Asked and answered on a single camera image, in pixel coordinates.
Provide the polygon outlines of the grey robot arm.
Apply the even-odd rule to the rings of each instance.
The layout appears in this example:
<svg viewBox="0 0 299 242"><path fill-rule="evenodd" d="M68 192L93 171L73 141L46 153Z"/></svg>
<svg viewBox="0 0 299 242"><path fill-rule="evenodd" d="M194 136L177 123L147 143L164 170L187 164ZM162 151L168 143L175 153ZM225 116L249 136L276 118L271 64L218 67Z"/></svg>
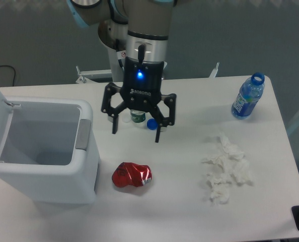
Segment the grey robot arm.
<svg viewBox="0 0 299 242"><path fill-rule="evenodd" d="M123 84L105 87L101 111L113 119L118 129L119 114L125 110L150 113L161 128L175 123L176 94L162 94L161 83L166 59L173 7L177 1L68 1L79 25L90 26L111 20L121 36L114 35L116 47L125 47Z"/></svg>

